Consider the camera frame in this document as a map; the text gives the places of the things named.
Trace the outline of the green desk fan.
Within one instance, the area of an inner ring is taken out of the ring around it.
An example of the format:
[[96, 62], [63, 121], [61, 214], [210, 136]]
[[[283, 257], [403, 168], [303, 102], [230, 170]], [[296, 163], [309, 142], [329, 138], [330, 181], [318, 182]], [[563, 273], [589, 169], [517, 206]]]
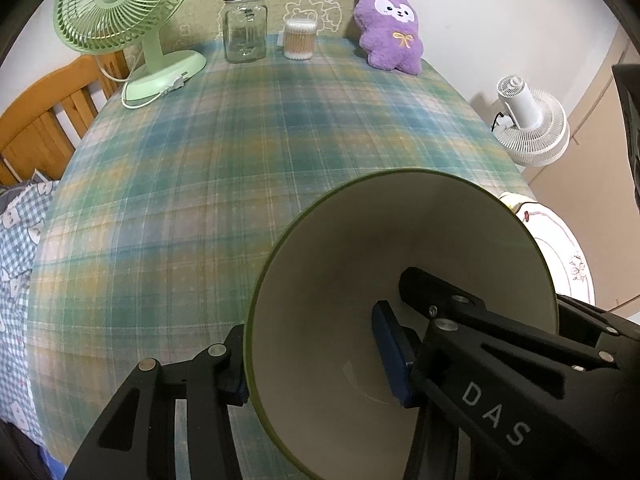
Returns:
[[144, 64], [119, 81], [120, 102], [137, 110], [180, 89], [206, 65], [194, 50], [165, 53], [160, 29], [183, 0], [55, 0], [54, 29], [67, 47], [102, 55], [138, 44]]

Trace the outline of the plaid green blue tablecloth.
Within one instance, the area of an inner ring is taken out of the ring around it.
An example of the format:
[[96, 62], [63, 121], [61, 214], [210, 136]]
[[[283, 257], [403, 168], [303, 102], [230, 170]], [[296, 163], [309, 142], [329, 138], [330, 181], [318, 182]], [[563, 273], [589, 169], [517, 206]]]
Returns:
[[430, 168], [529, 191], [489, 128], [431, 66], [370, 67], [352, 40], [309, 61], [230, 64], [128, 110], [110, 99], [70, 160], [30, 280], [27, 356], [44, 443], [69, 463], [144, 358], [193, 358], [243, 322], [270, 250], [324, 193]]

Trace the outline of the cream bowl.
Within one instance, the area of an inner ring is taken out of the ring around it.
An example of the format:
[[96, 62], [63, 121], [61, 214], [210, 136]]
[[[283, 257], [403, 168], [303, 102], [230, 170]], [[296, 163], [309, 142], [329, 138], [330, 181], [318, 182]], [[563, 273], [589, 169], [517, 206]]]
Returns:
[[279, 451], [313, 479], [398, 479], [416, 411], [393, 396], [371, 312], [400, 299], [410, 266], [486, 307], [555, 333], [552, 278], [524, 223], [472, 182], [421, 169], [369, 174], [326, 194], [286, 230], [258, 278], [245, 326], [250, 397]]

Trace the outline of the blue checked cartoon blanket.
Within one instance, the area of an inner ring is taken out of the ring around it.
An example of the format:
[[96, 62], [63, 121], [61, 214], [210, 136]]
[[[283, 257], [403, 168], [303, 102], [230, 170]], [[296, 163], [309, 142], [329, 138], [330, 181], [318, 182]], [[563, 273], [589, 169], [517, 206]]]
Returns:
[[26, 352], [30, 278], [55, 181], [1, 190], [1, 419], [43, 444]]

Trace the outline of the glass jar with dark lid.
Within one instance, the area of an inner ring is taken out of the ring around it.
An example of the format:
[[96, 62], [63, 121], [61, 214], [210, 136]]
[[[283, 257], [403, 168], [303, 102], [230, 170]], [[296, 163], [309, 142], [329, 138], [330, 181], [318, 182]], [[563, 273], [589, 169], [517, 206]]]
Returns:
[[266, 0], [222, 0], [224, 55], [229, 63], [261, 60], [267, 52]]

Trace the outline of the white standing fan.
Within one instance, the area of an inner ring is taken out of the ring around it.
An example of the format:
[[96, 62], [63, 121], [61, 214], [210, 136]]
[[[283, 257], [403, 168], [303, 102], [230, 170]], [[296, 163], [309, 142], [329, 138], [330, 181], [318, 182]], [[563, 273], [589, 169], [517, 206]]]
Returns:
[[518, 75], [501, 78], [497, 94], [503, 111], [491, 132], [512, 162], [523, 168], [539, 168], [560, 159], [570, 144], [570, 125], [558, 99], [529, 88]]

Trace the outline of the white plate red floral trim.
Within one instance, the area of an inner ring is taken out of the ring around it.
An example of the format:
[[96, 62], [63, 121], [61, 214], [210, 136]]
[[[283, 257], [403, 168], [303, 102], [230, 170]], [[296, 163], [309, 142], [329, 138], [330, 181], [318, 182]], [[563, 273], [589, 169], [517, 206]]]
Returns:
[[546, 260], [555, 291], [586, 304], [596, 303], [587, 258], [568, 225], [552, 209], [520, 194], [501, 200], [524, 223]]

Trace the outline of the purple plush bunny toy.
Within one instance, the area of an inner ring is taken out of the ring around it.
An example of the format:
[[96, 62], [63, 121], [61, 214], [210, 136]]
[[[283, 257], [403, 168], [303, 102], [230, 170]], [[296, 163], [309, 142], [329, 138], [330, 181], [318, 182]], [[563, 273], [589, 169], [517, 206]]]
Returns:
[[419, 19], [408, 0], [356, 0], [354, 21], [370, 66], [413, 76], [422, 72]]

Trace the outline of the cotton swab container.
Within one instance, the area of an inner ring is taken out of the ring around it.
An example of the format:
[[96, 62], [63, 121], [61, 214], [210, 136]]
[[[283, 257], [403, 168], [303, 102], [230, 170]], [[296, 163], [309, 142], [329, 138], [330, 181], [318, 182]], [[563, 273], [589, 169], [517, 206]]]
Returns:
[[317, 22], [310, 18], [290, 18], [283, 31], [283, 54], [293, 61], [306, 61], [314, 55]]

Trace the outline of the wooden bed headboard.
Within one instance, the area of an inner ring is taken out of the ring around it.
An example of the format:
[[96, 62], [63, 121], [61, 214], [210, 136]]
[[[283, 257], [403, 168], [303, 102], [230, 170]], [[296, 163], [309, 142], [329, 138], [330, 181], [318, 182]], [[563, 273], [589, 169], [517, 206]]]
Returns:
[[75, 148], [54, 108], [62, 107], [78, 136], [84, 136], [98, 116], [90, 84], [97, 82], [110, 98], [128, 75], [122, 51], [81, 55], [26, 89], [1, 116], [1, 183], [17, 184], [36, 171], [61, 179]]

